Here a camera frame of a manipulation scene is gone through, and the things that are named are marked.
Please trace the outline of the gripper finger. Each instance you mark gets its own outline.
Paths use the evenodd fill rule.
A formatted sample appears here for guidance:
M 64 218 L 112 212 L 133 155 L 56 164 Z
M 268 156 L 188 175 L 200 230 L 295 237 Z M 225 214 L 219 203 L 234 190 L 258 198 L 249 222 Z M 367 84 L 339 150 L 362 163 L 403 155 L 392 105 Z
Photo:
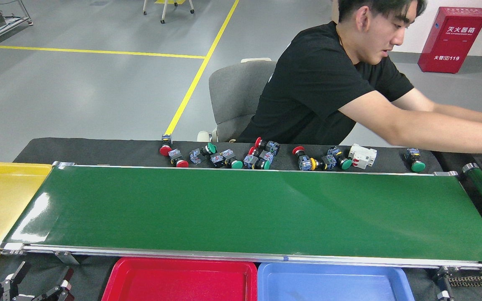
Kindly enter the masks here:
M 31 264 L 23 261 L 17 270 L 0 282 L 0 301 L 30 301 L 31 298 L 19 295 L 18 285 L 25 278 Z
M 74 270 L 71 267 L 66 267 L 62 277 L 59 280 L 59 284 L 48 290 L 46 293 L 42 293 L 34 297 L 33 301 L 74 301 L 75 297 L 70 292 L 72 285 L 69 280 L 72 278 Z
M 433 280 L 438 285 L 440 292 L 436 298 L 438 301 L 454 301 L 453 290 L 450 285 L 450 277 L 453 275 L 451 268 L 438 268 Z

